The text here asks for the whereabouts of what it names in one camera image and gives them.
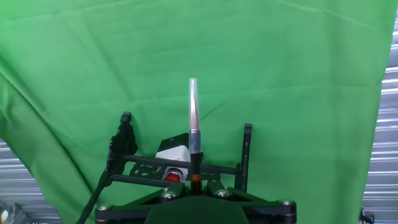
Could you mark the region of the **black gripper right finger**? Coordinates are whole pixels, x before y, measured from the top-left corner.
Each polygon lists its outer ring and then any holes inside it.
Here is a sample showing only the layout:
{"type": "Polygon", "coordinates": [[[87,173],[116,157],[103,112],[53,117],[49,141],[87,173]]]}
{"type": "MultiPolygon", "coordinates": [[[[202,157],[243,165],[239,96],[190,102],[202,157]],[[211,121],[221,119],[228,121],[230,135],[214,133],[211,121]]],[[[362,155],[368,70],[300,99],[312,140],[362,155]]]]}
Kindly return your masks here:
{"type": "Polygon", "coordinates": [[[243,210],[249,223],[295,224],[296,203],[290,199],[268,201],[221,182],[208,182],[206,195],[221,202],[231,202],[243,210]]]}

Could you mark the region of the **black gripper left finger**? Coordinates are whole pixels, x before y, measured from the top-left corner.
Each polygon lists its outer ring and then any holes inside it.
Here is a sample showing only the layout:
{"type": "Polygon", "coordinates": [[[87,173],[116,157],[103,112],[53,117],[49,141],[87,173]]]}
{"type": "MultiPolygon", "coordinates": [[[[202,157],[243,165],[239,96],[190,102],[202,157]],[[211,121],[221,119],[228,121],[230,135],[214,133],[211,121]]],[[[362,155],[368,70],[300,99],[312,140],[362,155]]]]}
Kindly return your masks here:
{"type": "Polygon", "coordinates": [[[156,206],[188,196],[188,187],[183,183],[171,183],[125,205],[101,205],[95,211],[95,223],[144,223],[149,212],[156,206]]]}

